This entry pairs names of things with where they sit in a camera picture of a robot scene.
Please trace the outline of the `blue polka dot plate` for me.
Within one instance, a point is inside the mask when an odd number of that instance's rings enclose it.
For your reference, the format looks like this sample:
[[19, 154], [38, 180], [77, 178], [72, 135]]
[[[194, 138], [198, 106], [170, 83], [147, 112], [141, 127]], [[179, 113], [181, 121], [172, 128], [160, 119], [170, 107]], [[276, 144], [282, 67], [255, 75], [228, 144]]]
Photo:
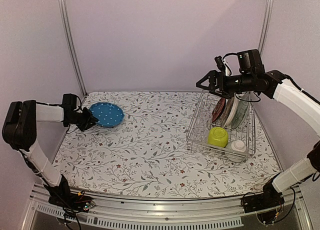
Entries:
[[124, 111], [119, 106], [109, 102], [94, 103], [89, 110], [97, 119], [96, 124], [106, 128], [120, 125], [125, 117]]

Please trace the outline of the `pale green flower plate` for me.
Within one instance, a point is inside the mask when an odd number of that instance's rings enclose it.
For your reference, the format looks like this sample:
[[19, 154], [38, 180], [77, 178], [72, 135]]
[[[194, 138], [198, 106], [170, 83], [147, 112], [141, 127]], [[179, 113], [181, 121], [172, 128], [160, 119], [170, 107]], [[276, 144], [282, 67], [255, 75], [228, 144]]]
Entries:
[[237, 109], [235, 115], [231, 121], [231, 128], [238, 128], [242, 122], [245, 120], [249, 110], [249, 100], [251, 99], [250, 93], [245, 92], [235, 96], [235, 99], [238, 100]]

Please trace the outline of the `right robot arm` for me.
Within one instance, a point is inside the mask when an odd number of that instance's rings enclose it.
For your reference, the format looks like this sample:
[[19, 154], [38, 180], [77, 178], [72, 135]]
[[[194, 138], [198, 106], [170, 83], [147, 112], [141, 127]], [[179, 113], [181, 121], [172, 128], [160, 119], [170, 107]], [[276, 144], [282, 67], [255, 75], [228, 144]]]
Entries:
[[[283, 104], [302, 120], [304, 120], [316, 134], [320, 133], [320, 104], [301, 88], [297, 87], [290, 76], [272, 70], [264, 73], [245, 73], [227, 76], [216, 70], [209, 71], [196, 82], [196, 87], [209, 93], [230, 99], [232, 95], [243, 92], [262, 93]], [[272, 188], [259, 196], [258, 203], [262, 208], [269, 208], [278, 200], [278, 193], [301, 182], [320, 170], [320, 144], [301, 160], [273, 178]]]

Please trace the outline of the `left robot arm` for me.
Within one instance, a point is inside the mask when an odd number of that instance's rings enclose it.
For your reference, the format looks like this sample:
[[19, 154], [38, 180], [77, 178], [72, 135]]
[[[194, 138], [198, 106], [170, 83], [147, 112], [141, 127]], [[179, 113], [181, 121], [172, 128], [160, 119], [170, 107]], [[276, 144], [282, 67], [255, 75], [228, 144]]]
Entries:
[[80, 131], [98, 123], [87, 108], [75, 111], [70, 105], [52, 105], [36, 100], [14, 101], [10, 104], [3, 128], [3, 140], [20, 152], [26, 165], [49, 187], [61, 185], [63, 176], [53, 167], [37, 139], [37, 123], [76, 125]]

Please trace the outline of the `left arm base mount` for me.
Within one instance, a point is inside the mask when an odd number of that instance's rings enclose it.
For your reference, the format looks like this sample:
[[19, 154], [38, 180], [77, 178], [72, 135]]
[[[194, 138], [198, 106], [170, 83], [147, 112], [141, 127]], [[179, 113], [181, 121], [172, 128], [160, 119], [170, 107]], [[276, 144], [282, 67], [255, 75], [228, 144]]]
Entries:
[[93, 198], [86, 195], [85, 192], [79, 191], [73, 193], [70, 190], [67, 179], [61, 175], [60, 183], [57, 186], [45, 184], [44, 187], [49, 192], [49, 203], [63, 207], [75, 213], [88, 212], [95, 206]]

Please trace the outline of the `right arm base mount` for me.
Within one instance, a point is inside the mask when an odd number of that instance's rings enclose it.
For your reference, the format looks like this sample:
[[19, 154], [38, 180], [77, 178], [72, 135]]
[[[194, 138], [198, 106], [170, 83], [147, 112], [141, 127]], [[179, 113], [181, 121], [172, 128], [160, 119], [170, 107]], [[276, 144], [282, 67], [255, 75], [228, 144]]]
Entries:
[[277, 192], [271, 183], [262, 188], [262, 193], [246, 193], [240, 204], [245, 213], [264, 211], [257, 215], [257, 219], [264, 225], [274, 224], [284, 207], [284, 197], [282, 193]]

